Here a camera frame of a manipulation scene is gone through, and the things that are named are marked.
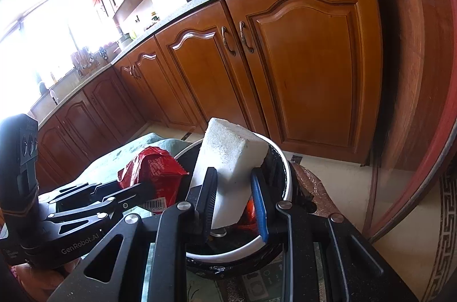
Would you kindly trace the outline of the person left hand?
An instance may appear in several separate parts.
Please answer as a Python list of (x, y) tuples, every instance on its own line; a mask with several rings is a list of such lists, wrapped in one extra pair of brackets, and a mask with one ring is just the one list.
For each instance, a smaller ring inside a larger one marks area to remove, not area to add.
[(65, 280), (65, 276), (56, 270), (34, 268), (28, 263), (13, 266), (11, 271), (33, 301), (47, 301)]

